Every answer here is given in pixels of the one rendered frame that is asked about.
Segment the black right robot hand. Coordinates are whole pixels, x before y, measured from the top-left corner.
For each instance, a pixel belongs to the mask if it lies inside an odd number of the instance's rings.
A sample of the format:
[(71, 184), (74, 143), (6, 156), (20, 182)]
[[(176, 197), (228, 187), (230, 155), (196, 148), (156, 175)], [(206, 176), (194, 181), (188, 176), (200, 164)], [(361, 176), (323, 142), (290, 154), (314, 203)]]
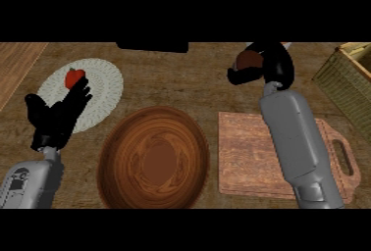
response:
[(295, 81), (295, 65), (284, 45), (280, 42), (253, 42), (246, 50), (256, 51), (262, 55), (262, 67), (243, 70), (230, 68), (230, 82), (240, 85), (264, 78), (265, 82), (280, 83), (278, 90), (287, 90)]

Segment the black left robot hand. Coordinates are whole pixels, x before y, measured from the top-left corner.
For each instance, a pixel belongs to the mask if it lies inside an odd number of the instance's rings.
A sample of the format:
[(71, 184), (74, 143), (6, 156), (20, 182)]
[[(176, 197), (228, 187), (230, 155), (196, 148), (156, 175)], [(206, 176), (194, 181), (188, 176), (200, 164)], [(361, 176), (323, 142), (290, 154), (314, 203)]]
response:
[(61, 150), (70, 140), (79, 117), (94, 97), (89, 80), (82, 77), (70, 89), (62, 101), (48, 106), (37, 94), (26, 96), (28, 120), (36, 127), (31, 148), (39, 151), (43, 147)]

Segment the brown cupcake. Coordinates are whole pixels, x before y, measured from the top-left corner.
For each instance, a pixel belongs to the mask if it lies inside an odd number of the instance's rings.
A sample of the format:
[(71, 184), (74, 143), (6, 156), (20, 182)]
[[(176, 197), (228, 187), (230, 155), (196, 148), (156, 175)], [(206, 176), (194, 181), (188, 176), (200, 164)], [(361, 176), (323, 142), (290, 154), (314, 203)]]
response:
[(256, 51), (246, 50), (240, 53), (237, 57), (234, 69), (243, 70), (250, 67), (261, 68), (262, 62), (264, 62), (262, 55)]

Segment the green wicker basket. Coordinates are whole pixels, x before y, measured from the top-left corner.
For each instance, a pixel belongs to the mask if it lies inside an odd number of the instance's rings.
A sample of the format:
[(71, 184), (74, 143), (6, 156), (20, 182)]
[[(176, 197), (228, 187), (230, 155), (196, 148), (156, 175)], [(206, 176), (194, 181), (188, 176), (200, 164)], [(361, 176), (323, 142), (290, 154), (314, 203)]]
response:
[(337, 46), (314, 76), (314, 83), (371, 143), (371, 42)]

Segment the pale wooden board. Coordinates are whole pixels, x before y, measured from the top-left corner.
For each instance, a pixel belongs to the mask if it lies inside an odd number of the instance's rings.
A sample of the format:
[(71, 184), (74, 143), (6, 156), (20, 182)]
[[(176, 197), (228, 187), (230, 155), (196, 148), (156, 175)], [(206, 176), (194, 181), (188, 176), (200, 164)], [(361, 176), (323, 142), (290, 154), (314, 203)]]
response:
[(0, 111), (45, 50), (46, 42), (0, 42)]

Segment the white round woven placemat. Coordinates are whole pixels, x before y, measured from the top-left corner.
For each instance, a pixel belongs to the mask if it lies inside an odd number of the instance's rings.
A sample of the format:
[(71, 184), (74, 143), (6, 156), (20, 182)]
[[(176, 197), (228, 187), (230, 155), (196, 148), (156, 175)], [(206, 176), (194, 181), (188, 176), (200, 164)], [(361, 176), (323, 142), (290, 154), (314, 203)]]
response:
[(68, 63), (48, 77), (37, 90), (37, 95), (48, 106), (61, 101), (70, 91), (64, 80), (71, 69), (86, 72), (94, 95), (73, 130), (74, 133), (79, 133), (96, 126), (110, 116), (122, 98), (123, 75), (117, 66), (99, 58), (88, 58)]

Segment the red bell pepper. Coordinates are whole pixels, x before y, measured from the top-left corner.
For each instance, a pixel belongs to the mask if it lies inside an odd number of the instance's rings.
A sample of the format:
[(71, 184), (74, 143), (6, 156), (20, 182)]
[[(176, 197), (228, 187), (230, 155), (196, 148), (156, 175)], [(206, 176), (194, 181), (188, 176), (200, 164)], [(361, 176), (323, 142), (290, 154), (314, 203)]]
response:
[(65, 79), (64, 79), (64, 84), (68, 89), (73, 88), (74, 84), (77, 83), (77, 81), (85, 75), (86, 75), (86, 72), (82, 69), (79, 70), (70, 69), (65, 75)]

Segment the brown wooden bowl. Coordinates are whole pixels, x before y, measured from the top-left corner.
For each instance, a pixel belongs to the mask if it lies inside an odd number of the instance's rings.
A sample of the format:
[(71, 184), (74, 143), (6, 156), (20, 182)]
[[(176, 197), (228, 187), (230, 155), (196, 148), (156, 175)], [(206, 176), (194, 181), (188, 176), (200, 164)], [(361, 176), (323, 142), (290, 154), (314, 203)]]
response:
[(209, 144), (187, 112), (153, 106), (132, 113), (105, 141), (98, 188), (110, 208), (188, 208), (209, 171)]

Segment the black appliance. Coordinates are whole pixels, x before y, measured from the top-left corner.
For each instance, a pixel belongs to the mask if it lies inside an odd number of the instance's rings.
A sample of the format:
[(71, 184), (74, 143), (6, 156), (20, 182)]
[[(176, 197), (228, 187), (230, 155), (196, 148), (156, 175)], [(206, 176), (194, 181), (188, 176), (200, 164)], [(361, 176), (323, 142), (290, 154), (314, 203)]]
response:
[(117, 43), (120, 49), (157, 51), (157, 52), (172, 52), (172, 53), (187, 53), (188, 43), (144, 43), (144, 42), (123, 42)]

